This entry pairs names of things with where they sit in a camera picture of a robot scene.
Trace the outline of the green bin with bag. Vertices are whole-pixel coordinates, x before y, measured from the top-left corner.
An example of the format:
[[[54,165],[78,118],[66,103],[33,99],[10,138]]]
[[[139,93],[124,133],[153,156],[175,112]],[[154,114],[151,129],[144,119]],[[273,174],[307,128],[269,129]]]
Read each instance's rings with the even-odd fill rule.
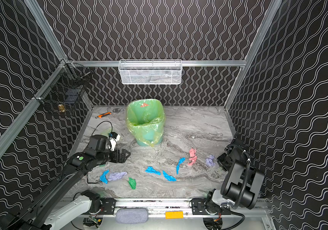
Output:
[[[154,147],[163,140],[165,112],[157,99],[143,99],[128,104],[126,125],[139,146]]]

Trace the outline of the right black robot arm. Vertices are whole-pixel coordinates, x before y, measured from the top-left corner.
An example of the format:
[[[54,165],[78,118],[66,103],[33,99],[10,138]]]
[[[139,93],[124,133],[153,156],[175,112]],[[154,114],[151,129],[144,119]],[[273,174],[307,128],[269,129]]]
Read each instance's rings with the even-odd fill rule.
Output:
[[[218,214],[221,208],[253,209],[265,174],[251,163],[251,156],[240,139],[233,139],[225,152],[217,157],[219,166],[227,172],[220,189],[208,193],[206,212]]]

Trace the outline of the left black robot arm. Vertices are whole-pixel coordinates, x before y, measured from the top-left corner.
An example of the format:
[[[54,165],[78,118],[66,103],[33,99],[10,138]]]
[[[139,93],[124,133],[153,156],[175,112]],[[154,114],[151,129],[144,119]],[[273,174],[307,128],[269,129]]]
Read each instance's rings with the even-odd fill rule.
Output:
[[[17,214],[8,213],[1,220],[2,230],[49,230],[48,215],[65,194],[96,166],[106,163],[125,163],[131,153],[117,148],[117,133],[112,136],[93,135],[87,147],[66,161],[60,174],[31,204]]]

